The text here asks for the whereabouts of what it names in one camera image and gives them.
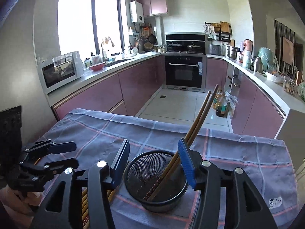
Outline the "left hand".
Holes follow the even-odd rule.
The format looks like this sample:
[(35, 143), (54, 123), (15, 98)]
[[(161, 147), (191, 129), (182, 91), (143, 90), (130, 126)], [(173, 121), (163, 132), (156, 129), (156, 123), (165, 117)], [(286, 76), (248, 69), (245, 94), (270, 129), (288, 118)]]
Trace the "left hand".
[(10, 216), (33, 216), (33, 206), (39, 206), (42, 201), (42, 192), (28, 192), (26, 197), (21, 191), (13, 190), (8, 185), (1, 188), (1, 202)]

